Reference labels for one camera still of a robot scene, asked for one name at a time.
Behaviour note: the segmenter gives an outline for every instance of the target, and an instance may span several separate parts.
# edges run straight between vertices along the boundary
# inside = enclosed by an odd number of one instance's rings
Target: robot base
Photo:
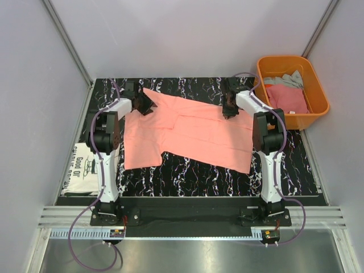
[[[262,217],[259,211],[260,210],[258,208],[241,209],[241,225],[245,227],[269,226],[275,228],[277,226],[277,220],[279,220],[279,226],[292,226],[291,216],[288,209],[285,209],[284,213],[267,217]]]
[[[119,199],[115,202],[98,202],[92,210],[91,226],[123,226],[123,216],[126,216],[128,226],[138,226],[140,210],[137,208],[125,209],[120,205]]]

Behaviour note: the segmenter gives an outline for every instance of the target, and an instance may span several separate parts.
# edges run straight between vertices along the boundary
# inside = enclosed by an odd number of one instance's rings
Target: gray cloth
[[[288,87],[303,89],[303,80],[298,70],[294,71],[294,73],[291,76],[288,74],[284,74],[282,78],[280,77],[264,78],[264,84],[273,84],[273,85],[283,84]]]

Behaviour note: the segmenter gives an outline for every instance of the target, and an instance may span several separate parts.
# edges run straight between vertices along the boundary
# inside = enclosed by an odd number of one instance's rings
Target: metal floor
[[[292,230],[281,232],[282,242],[294,235]],[[114,258],[112,249],[98,245],[85,251],[96,243],[99,241],[72,241],[82,262],[95,268],[107,267]],[[292,244],[267,249],[259,242],[131,240],[119,243],[118,248],[123,255],[123,267],[118,260],[108,272],[344,272],[329,230],[305,230]],[[67,240],[50,239],[40,272],[89,271],[72,261]]]

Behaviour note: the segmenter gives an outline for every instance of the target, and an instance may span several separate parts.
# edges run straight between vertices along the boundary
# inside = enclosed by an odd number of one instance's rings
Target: folded clothes
[[[302,89],[275,84],[266,88],[266,90],[273,108],[281,108],[285,113],[309,113]]]
[[[266,77],[263,79],[263,81],[264,81],[265,85],[283,84],[287,87],[303,89],[303,80],[302,80],[301,74],[298,70],[294,71],[294,73],[291,76],[288,74],[284,74],[282,78]]]

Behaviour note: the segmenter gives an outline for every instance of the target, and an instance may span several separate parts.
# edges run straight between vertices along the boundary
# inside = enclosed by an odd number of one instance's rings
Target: black bracket
[[[139,91],[139,82],[137,81],[127,81],[121,97],[130,99],[133,109],[137,109],[137,111],[143,115],[152,113],[153,110],[151,108],[157,107],[157,105],[144,93],[142,87],[140,87]]]
[[[138,226],[140,221],[140,209],[124,208],[120,204],[120,198],[115,202],[98,202],[92,210],[91,226],[120,226],[124,224],[126,216],[128,226]]]
[[[273,110],[284,120],[282,109]],[[258,112],[253,118],[253,146],[257,151],[262,151],[266,155],[278,151],[283,144],[283,127],[278,119],[271,112]]]
[[[225,119],[235,117],[239,114],[239,107],[236,104],[236,95],[241,91],[249,90],[249,87],[242,85],[239,78],[226,78],[222,88],[222,115]]]
[[[95,150],[91,144],[90,133],[92,129],[92,120],[97,112],[98,111],[96,110],[89,111],[86,118],[86,145],[94,154]],[[97,117],[93,138],[99,152],[110,155],[113,150],[117,149],[120,143],[120,129],[117,112],[104,112]]]
[[[279,220],[279,226],[292,226],[291,216],[289,210],[285,209],[284,213],[277,214],[269,217],[261,217],[260,211],[256,209],[241,209],[240,210],[241,225],[244,227],[254,226],[270,226],[276,227],[277,220]]]

